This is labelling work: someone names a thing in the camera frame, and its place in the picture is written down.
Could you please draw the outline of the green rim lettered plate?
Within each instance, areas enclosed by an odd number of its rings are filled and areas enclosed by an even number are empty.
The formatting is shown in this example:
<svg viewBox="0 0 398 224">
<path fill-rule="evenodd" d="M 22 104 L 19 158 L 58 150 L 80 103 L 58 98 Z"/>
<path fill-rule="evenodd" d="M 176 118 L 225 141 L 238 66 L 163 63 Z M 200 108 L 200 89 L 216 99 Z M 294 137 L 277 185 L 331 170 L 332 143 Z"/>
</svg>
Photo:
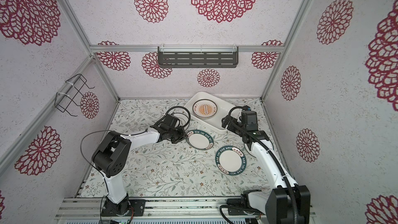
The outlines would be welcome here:
<svg viewBox="0 0 398 224">
<path fill-rule="evenodd" d="M 187 133 L 187 143 L 196 150 L 209 150 L 214 146 L 213 137 L 202 130 L 191 130 Z"/>
<path fill-rule="evenodd" d="M 242 174 L 247 167 L 246 156 L 234 146 L 223 146 L 218 149 L 215 163 L 221 172 L 231 176 Z"/>
</svg>

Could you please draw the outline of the orange sunburst plate front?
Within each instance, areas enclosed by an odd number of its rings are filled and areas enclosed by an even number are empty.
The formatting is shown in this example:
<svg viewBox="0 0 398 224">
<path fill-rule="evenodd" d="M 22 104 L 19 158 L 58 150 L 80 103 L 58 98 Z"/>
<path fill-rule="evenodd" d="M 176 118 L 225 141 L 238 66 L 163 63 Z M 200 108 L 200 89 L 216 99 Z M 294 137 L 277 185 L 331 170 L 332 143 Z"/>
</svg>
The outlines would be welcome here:
<svg viewBox="0 0 398 224">
<path fill-rule="evenodd" d="M 218 111 L 217 104 L 208 99 L 198 100 L 192 106 L 193 114 L 200 119 L 212 118 Z"/>
</svg>

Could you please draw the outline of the green clover plate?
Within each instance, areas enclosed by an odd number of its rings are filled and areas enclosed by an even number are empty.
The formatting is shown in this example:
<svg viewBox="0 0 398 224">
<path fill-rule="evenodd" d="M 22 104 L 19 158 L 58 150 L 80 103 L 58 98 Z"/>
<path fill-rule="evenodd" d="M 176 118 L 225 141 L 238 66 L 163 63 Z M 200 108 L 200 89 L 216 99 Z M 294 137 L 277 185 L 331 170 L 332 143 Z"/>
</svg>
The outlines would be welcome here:
<svg viewBox="0 0 398 224">
<path fill-rule="evenodd" d="M 173 113 L 174 116 L 178 117 L 180 121 L 180 125 L 184 126 L 184 129 L 187 130 L 190 126 L 190 118 L 186 113 Z"/>
</svg>

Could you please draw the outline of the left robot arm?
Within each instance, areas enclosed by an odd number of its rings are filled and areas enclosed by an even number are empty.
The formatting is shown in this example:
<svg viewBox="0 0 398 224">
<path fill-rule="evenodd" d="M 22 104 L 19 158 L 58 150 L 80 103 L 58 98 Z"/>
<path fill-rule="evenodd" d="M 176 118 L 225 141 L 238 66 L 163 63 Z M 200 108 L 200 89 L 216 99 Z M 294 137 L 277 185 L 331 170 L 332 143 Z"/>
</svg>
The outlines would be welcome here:
<svg viewBox="0 0 398 224">
<path fill-rule="evenodd" d="M 108 192 L 107 200 L 118 205 L 128 197 L 123 185 L 122 171 L 132 150 L 162 141 L 179 143 L 187 138 L 185 128 L 189 122 L 190 119 L 182 125 L 179 118 L 166 114 L 144 131 L 136 131 L 131 134 L 107 131 L 103 141 L 92 155 L 94 167 L 105 181 Z"/>
</svg>

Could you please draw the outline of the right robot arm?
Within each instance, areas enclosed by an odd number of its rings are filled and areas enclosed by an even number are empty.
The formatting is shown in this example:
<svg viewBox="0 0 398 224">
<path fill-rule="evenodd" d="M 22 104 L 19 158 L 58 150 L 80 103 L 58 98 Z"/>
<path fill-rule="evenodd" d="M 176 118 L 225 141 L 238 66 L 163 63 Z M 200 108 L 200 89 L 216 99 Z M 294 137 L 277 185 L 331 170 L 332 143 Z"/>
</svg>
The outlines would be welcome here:
<svg viewBox="0 0 398 224">
<path fill-rule="evenodd" d="M 310 221 L 311 193 L 299 185 L 276 156 L 273 143 L 265 131 L 259 130 L 257 113 L 250 107 L 240 107 L 240 117 L 228 113 L 222 127 L 242 138 L 248 151 L 257 159 L 272 189 L 268 196 L 261 190 L 247 190 L 241 194 L 240 204 L 229 199 L 219 207 L 224 209 L 263 214 L 270 224 L 307 224 Z"/>
</svg>

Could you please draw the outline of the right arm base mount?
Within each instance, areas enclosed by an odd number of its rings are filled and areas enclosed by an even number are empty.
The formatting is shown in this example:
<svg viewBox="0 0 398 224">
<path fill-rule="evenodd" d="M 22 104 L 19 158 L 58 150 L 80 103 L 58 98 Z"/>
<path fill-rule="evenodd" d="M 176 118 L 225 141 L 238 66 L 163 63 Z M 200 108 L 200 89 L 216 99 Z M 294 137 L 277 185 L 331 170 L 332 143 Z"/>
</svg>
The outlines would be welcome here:
<svg viewBox="0 0 398 224">
<path fill-rule="evenodd" d="M 241 195 L 240 198 L 229 198 L 226 201 L 226 204 L 228 206 L 228 214 L 231 216 L 237 216 L 237 215 L 260 215 L 262 212 L 260 212 L 258 209 L 255 209 L 250 206 L 249 204 L 249 197 L 248 195 L 252 192 L 261 192 L 259 189 L 255 190 L 245 190 Z"/>
</svg>

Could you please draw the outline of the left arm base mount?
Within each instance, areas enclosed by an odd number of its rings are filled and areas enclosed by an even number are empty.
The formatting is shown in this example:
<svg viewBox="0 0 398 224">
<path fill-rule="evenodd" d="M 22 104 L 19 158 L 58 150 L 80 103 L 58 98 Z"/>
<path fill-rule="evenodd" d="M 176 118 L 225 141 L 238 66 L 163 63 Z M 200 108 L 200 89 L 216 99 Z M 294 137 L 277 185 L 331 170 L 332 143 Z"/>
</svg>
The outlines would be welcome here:
<svg viewBox="0 0 398 224">
<path fill-rule="evenodd" d="M 127 199 L 125 198 L 119 204 L 113 203 L 106 198 L 101 210 L 101 217 L 124 217 L 133 216 L 141 217 L 144 214 L 146 200 Z"/>
</svg>

